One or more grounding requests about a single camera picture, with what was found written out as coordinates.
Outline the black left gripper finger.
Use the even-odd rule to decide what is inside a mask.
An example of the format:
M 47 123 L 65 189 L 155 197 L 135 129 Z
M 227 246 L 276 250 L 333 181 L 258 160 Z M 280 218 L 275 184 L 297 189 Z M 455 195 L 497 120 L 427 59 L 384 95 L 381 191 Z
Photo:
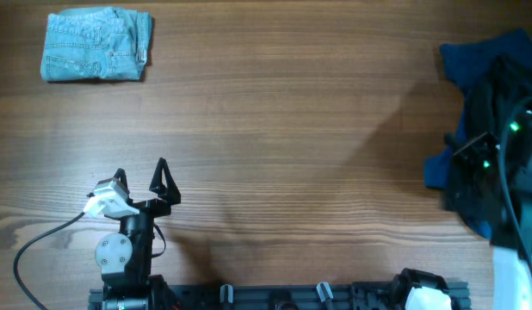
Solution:
M 181 193 L 170 174 L 169 166 L 164 158 L 158 160 L 149 190 L 170 205 L 181 203 Z
M 126 172 L 122 168 L 119 168 L 115 172 L 113 179 L 114 179 L 114 186 L 113 186 L 114 191 L 117 192 L 119 195 L 129 196 Z

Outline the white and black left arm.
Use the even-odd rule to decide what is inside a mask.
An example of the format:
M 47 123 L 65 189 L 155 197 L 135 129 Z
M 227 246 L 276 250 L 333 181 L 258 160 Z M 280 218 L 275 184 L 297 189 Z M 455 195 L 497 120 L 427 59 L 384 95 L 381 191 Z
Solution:
M 119 232 L 99 241 L 95 260 L 103 281 L 101 309 L 179 309 L 180 301 L 161 275 L 152 274 L 152 249 L 158 235 L 164 238 L 155 219 L 171 215 L 181 194 L 170 174 L 167 161 L 158 160 L 149 190 L 157 196 L 146 201 L 130 197 L 126 172 L 100 181 L 89 194 L 86 214 L 117 220 Z

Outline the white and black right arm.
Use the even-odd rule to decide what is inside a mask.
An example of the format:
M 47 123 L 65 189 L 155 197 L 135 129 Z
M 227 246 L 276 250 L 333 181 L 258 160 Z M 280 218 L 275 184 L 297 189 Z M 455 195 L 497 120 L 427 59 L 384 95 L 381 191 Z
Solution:
M 532 97 L 513 108 L 498 136 L 445 141 L 461 177 L 446 191 L 450 203 L 491 230 L 494 308 L 532 309 Z

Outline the folded light blue jeans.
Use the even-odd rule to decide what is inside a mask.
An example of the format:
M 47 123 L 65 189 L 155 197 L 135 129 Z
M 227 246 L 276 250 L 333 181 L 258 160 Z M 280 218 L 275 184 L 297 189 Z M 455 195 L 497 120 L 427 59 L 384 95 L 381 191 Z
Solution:
M 40 75 L 46 82 L 138 81 L 148 60 L 152 28 L 149 13 L 115 6 L 50 14 Z

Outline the black garment in pile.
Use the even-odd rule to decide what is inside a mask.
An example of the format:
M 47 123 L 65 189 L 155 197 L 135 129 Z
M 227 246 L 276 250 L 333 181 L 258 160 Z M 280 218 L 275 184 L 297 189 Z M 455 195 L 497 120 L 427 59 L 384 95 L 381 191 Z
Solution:
M 506 55 L 496 57 L 467 95 L 458 146 L 483 133 L 499 139 L 506 118 L 518 101 L 527 96 L 532 96 L 532 70 Z M 488 238 L 490 227 L 484 215 L 484 198 L 474 184 L 479 176 L 474 169 L 483 163 L 474 154 L 469 158 L 452 155 L 445 193 L 447 209 L 457 212 L 471 229 Z

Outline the dark blue garment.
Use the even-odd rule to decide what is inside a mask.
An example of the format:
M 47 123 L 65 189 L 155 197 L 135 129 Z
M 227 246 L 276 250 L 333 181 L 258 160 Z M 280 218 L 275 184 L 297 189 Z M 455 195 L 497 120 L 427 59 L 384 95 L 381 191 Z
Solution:
M 527 32 L 515 29 L 497 37 L 468 44 L 440 45 L 445 77 L 468 99 L 476 83 L 498 56 L 509 56 L 532 71 L 532 40 Z M 449 180 L 452 148 L 424 160 L 424 186 L 446 189 Z

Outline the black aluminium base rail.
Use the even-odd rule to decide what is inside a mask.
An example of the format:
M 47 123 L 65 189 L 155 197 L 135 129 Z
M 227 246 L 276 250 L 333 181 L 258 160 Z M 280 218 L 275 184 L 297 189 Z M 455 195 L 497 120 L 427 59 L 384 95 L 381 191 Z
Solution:
M 453 309 L 471 310 L 472 302 L 467 282 L 449 282 L 449 296 Z M 180 301 L 180 309 L 223 309 L 220 289 L 204 285 L 171 285 Z M 334 309 L 367 310 L 394 309 L 389 301 L 389 282 L 353 282 L 332 285 Z M 273 309 L 274 301 L 286 298 L 300 309 L 326 309 L 314 285 L 234 287 L 232 309 Z

